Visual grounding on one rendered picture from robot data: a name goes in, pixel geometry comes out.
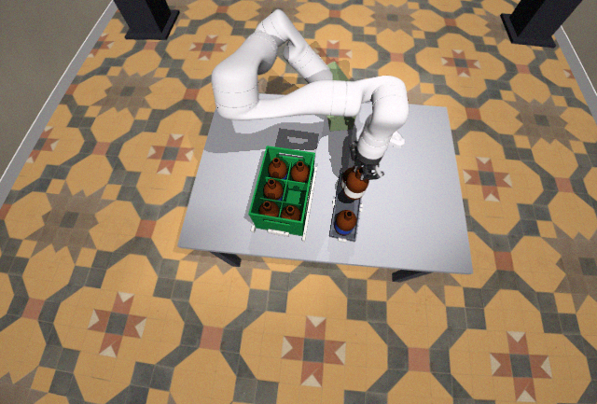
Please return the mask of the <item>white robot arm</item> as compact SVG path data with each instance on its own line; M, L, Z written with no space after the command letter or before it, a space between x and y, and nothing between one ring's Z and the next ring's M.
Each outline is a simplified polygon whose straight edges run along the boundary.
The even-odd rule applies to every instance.
M309 84L279 98L259 99L257 69L259 75L270 71L278 48L287 40L284 58ZM303 115L354 117L362 103L372 102L373 120L371 113L357 142L359 153L376 160L389 145L401 148L405 140L396 131L409 115L404 82L392 76L332 80L330 69L318 56L285 13L276 9L214 68L211 81L217 113L231 120Z

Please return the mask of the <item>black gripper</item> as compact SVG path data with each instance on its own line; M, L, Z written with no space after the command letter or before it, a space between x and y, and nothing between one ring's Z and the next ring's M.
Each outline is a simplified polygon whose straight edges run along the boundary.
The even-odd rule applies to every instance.
M382 160L383 156L376 160L371 160L363 157L357 149L357 141L354 141L351 144L349 144L349 148L351 159L354 160L354 172L356 173L357 169L362 167L363 165L363 173L360 177L361 180L374 180L384 176L384 172L381 172L379 169L380 161ZM372 170L375 170L375 172L372 173Z

